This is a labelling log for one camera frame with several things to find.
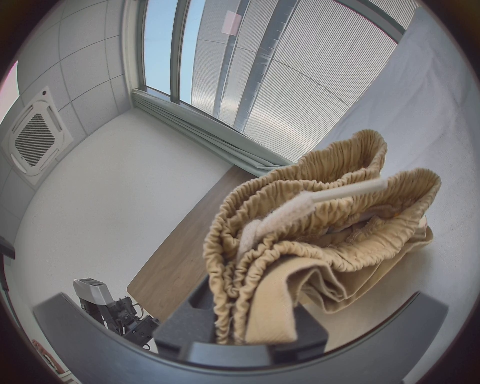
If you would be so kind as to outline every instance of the air conditioner vent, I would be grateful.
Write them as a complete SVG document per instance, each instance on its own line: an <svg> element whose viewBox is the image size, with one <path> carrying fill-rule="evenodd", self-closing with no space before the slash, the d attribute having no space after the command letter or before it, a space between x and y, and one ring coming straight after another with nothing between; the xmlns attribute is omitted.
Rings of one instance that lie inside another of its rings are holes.
<svg viewBox="0 0 480 384"><path fill-rule="evenodd" d="M5 136L2 149L35 185L51 161L72 141L45 87L25 106Z"/></svg>

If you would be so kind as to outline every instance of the green curtain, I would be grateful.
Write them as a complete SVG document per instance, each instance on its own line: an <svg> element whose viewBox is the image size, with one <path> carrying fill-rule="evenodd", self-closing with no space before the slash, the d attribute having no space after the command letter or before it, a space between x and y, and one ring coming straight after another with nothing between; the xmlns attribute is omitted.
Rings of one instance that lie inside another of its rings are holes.
<svg viewBox="0 0 480 384"><path fill-rule="evenodd" d="M132 90L132 100L135 107L255 176L292 164L290 160L188 105L162 100L140 89Z"/></svg>

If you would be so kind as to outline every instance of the white sheet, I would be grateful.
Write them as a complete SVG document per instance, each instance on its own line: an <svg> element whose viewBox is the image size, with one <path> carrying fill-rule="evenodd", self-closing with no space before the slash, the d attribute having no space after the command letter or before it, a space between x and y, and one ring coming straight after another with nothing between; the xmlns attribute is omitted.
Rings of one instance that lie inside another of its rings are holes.
<svg viewBox="0 0 480 384"><path fill-rule="evenodd" d="M388 143L382 176L416 167L438 173L442 187L427 212L435 238L347 309L317 313L330 333L328 349L368 331L417 290L448 304L449 313L405 383L420 379L452 342L480 291L479 125L480 95L469 69L418 9L383 71L316 148L374 129Z"/></svg>

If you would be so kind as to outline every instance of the beige pants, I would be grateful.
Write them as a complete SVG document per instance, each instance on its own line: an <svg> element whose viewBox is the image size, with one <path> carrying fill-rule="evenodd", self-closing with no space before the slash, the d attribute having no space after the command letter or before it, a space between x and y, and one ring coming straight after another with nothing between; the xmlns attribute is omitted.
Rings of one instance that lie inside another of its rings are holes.
<svg viewBox="0 0 480 384"><path fill-rule="evenodd" d="M239 251L251 221L264 219L302 191L378 177L385 153L380 134L361 131L308 153L298 164L243 183L227 196L204 243L218 343L292 341L300 290L326 311L338 311L406 252L432 241L422 217L440 179L415 169L390 178L382 192L318 203L313 212Z"/></svg>

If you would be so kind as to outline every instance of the pink sticky note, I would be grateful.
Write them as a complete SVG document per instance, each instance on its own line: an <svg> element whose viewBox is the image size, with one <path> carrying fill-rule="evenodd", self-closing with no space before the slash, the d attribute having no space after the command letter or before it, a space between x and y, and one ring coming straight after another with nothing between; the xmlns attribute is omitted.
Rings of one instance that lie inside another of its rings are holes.
<svg viewBox="0 0 480 384"><path fill-rule="evenodd" d="M236 35L239 31L241 16L235 12L227 11L223 21L222 33Z"/></svg>

